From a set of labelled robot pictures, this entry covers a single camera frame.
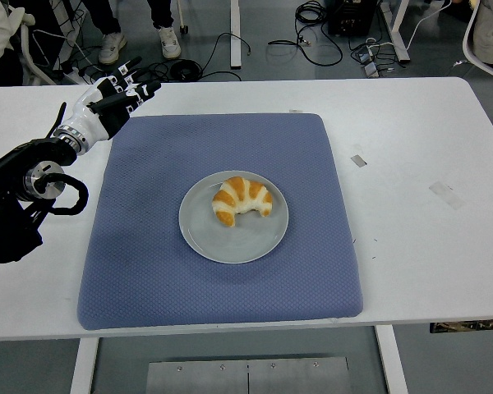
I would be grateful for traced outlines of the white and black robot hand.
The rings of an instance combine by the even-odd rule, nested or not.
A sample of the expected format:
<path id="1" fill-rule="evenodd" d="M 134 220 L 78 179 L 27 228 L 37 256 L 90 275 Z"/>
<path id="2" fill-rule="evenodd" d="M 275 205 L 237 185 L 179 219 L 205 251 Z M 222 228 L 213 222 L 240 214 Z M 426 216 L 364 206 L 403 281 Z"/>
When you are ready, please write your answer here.
<path id="1" fill-rule="evenodd" d="M 71 117 L 56 128 L 53 136 L 74 146 L 83 154 L 99 141 L 112 139 L 127 123 L 130 115 L 160 89 L 157 80 L 138 81 L 143 74 L 136 69 L 135 57 L 109 76 L 96 80 L 78 99 Z"/>

